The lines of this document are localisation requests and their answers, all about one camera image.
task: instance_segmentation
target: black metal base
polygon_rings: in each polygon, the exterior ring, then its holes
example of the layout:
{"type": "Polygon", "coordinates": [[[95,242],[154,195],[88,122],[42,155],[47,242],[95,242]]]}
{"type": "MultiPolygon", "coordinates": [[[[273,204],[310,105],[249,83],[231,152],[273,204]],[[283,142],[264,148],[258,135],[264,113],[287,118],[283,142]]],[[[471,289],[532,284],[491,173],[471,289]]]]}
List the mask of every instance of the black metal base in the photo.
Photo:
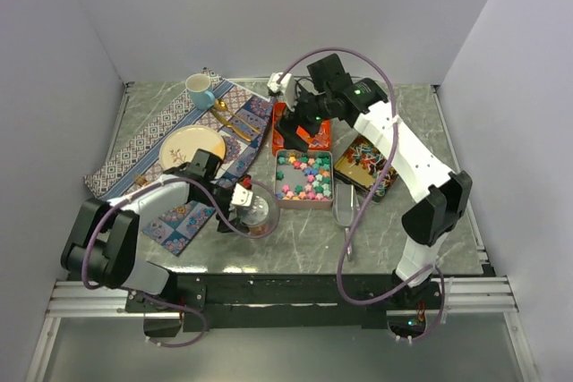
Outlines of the black metal base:
{"type": "MultiPolygon", "coordinates": [[[[393,288],[391,275],[343,275],[348,295],[365,300],[393,288]]],[[[427,310],[440,307],[440,289],[429,283],[415,302],[388,300],[372,306],[355,306],[340,296],[334,275],[177,275],[177,291],[185,305],[201,310],[210,328],[334,327],[387,328],[388,310],[427,310]]],[[[127,312],[166,312],[141,296],[128,300],[127,312]]],[[[194,315],[184,319],[183,330],[201,330],[194,315]]]]}

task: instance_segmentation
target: gold knife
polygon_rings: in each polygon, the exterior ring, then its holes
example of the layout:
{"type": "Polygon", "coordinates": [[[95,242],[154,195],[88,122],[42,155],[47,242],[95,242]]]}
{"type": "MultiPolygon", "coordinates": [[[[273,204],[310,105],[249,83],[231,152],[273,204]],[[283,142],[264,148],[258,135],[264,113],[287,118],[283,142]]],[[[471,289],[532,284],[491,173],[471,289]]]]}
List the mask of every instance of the gold knife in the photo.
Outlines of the gold knife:
{"type": "Polygon", "coordinates": [[[241,138],[245,139],[247,142],[250,142],[252,139],[249,137],[248,134],[246,134],[245,132],[241,131],[241,129],[239,129],[238,127],[236,127],[234,124],[231,124],[227,119],[225,119],[225,117],[223,115],[221,115],[219,112],[217,112],[215,110],[215,108],[210,108],[209,112],[211,112],[211,114],[218,119],[218,121],[227,126],[229,129],[231,129],[233,132],[235,132],[236,134],[238,134],[241,138]]]}

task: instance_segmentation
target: gold spoon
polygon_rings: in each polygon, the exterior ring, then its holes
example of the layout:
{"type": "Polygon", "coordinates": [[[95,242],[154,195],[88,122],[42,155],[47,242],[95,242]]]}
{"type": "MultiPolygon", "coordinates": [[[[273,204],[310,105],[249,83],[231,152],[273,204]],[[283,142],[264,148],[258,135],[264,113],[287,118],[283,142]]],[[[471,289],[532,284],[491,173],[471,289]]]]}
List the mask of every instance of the gold spoon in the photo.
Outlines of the gold spoon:
{"type": "Polygon", "coordinates": [[[233,113],[229,110],[229,106],[228,106],[227,103],[225,103],[224,100],[216,99],[216,100],[215,100],[215,105],[213,105],[213,107],[214,107],[215,109],[217,109],[218,111],[230,113],[233,117],[235,117],[235,118],[236,118],[237,120],[239,120],[241,123],[244,123],[244,124],[248,125],[248,126],[251,128],[251,130],[253,130],[255,133],[257,133],[257,134],[260,134],[260,133],[261,133],[261,131],[260,131],[259,129],[257,129],[256,127],[254,127],[254,126],[250,125],[249,123],[247,123],[243,118],[241,118],[241,117],[236,116],[235,114],[233,114],[233,113]]]}

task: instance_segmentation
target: gray marble tabletop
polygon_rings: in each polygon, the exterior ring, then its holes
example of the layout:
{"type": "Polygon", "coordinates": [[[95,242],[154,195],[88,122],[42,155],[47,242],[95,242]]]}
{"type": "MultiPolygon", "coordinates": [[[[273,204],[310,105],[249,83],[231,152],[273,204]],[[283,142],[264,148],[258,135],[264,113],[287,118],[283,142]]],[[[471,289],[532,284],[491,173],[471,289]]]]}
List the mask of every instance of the gray marble tabletop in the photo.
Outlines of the gray marble tabletop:
{"type": "MultiPolygon", "coordinates": [[[[266,81],[237,83],[266,95],[266,81]]],[[[130,89],[113,151],[119,150],[182,90],[181,82],[136,83],[130,89]]],[[[436,157],[455,168],[432,86],[397,85],[396,90],[398,112],[405,123],[436,157]]],[[[332,152],[336,160],[355,138],[356,132],[335,120],[332,134],[332,152]]],[[[272,185],[274,163],[268,134],[248,173],[254,179],[272,185]]],[[[345,272],[389,274],[396,268],[406,243],[400,218],[412,204],[406,186],[398,179],[382,202],[368,207],[354,238],[354,260],[345,263],[345,272]]],[[[334,273],[344,240],[343,228],[334,223],[331,210],[325,209],[282,209],[277,230],[261,240],[217,233],[216,227],[213,217],[179,257],[141,233],[138,255],[176,272],[334,273]]],[[[447,275],[482,274],[475,235],[467,214],[442,245],[438,264],[447,275]]]]}

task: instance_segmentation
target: white wall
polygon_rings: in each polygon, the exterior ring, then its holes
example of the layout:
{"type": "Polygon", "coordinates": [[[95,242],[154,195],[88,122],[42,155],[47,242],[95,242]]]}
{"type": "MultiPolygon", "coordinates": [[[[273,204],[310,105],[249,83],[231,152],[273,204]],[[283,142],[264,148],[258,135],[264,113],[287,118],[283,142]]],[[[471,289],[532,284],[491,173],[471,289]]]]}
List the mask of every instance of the white wall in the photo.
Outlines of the white wall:
{"type": "Polygon", "coordinates": [[[440,89],[543,380],[573,380],[573,6],[489,0],[440,89]]]}
{"type": "Polygon", "coordinates": [[[121,82],[77,0],[0,0],[0,380],[30,364],[121,82]]]}
{"type": "Polygon", "coordinates": [[[486,0],[81,2],[124,81],[182,79],[205,65],[262,76],[340,45],[370,55],[396,82],[440,83],[486,0]]]}

